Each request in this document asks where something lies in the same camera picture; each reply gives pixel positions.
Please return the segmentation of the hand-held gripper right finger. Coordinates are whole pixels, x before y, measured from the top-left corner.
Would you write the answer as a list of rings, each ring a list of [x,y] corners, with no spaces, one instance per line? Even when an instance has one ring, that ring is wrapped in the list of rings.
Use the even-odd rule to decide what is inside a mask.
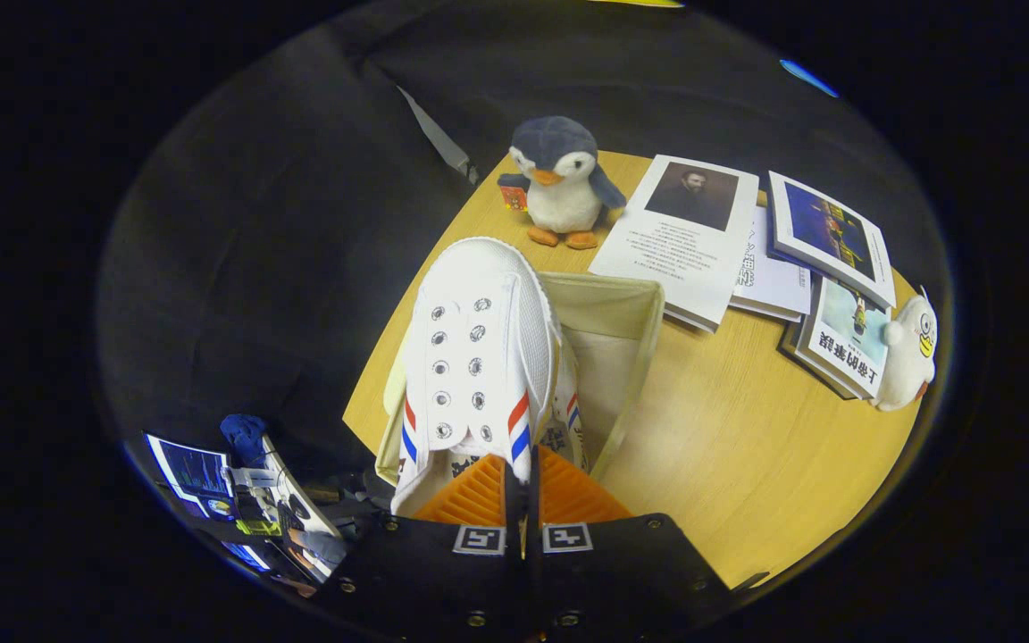
[[[634,515],[571,461],[532,456],[532,613],[542,642],[677,642],[734,595],[673,517]]]

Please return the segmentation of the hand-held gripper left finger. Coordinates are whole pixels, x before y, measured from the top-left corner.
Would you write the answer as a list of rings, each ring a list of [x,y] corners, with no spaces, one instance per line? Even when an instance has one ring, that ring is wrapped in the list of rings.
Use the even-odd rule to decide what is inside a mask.
[[[440,521],[372,524],[338,568],[338,619],[376,642],[522,642],[530,599],[509,464],[483,457],[432,510]]]

